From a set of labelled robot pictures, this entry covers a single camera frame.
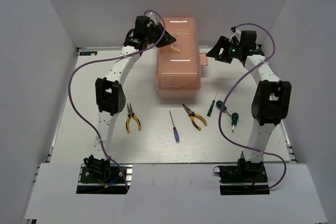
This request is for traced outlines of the thin black green screwdriver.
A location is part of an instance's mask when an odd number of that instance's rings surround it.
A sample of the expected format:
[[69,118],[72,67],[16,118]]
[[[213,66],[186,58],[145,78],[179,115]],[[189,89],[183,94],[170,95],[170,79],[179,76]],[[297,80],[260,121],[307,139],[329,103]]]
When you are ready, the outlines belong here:
[[208,117],[210,117],[211,114],[212,114],[213,107],[214,107],[215,102],[216,102],[216,96],[217,96],[217,95],[214,96],[214,98],[213,98],[213,100],[212,100],[212,102],[211,102],[211,104],[210,104],[210,107],[209,107],[209,109],[208,109],[208,112],[207,112],[207,116],[208,116]]

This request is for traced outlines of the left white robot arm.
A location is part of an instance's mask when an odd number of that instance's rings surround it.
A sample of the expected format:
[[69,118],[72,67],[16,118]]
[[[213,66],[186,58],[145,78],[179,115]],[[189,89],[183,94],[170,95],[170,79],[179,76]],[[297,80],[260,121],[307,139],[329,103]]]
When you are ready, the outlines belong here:
[[98,105],[98,132],[92,155],[96,159],[107,157],[103,152],[101,143],[112,139],[113,129],[119,113],[126,106],[123,84],[133,65],[140,59],[141,50],[154,44],[157,48],[168,46],[176,39],[163,30],[163,24],[158,23],[152,14],[138,16],[135,28],[128,32],[121,49],[121,59],[117,60],[104,78],[95,82],[96,103]]

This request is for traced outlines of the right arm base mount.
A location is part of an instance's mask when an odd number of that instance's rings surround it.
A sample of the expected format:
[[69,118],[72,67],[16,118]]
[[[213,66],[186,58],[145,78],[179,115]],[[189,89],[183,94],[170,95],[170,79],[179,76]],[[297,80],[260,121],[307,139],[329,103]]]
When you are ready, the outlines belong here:
[[263,162],[252,163],[240,158],[236,165],[215,166],[213,172],[219,177],[222,196],[270,194]]

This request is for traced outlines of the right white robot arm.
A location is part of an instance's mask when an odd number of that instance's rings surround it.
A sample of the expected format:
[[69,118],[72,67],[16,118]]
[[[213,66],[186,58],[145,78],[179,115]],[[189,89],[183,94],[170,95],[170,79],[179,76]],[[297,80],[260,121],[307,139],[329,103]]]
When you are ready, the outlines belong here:
[[238,59],[257,84],[251,104],[253,128],[241,158],[259,164],[264,161],[273,130],[288,115],[291,83],[280,80],[271,70],[265,54],[257,46],[255,31],[239,31],[236,27],[232,31],[230,38],[221,36],[206,56],[225,63]]

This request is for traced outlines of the pink plastic toolbox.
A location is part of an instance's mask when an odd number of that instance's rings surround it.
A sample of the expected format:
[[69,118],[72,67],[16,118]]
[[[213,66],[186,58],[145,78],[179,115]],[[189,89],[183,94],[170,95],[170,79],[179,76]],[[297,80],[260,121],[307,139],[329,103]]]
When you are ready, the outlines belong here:
[[208,65],[200,52],[196,20],[166,17],[166,31],[176,39],[157,49],[156,86],[161,99],[194,99],[201,89],[201,69]]

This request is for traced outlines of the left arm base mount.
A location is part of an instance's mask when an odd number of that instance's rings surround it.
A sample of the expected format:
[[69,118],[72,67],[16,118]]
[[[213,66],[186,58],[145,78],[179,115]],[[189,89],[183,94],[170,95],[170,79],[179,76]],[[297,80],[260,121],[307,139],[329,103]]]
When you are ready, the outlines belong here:
[[104,175],[82,165],[79,173],[76,194],[126,195],[128,190],[123,175],[116,165],[110,165]]

